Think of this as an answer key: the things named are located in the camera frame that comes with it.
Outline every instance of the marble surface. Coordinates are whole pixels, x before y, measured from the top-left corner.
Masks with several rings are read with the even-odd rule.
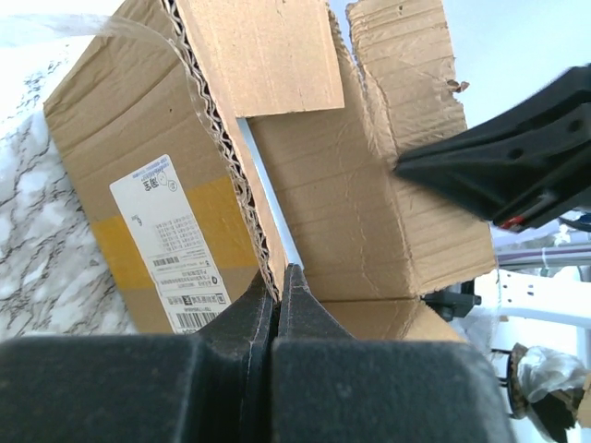
[[[62,45],[0,86],[0,96],[18,95],[0,110],[2,340],[134,331],[42,114],[75,52]]]

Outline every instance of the cardboard flap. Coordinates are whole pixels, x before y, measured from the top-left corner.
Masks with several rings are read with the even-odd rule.
[[[185,24],[225,83],[237,117],[344,105],[326,5],[319,0],[180,0]]]
[[[326,302],[322,305],[361,340],[465,341],[418,300]]]
[[[463,106],[447,84],[455,71],[440,0],[360,0],[347,13],[382,146],[399,153],[466,129]],[[396,178],[392,194],[404,244],[412,249],[407,251],[412,293],[429,293],[494,268],[486,223]]]

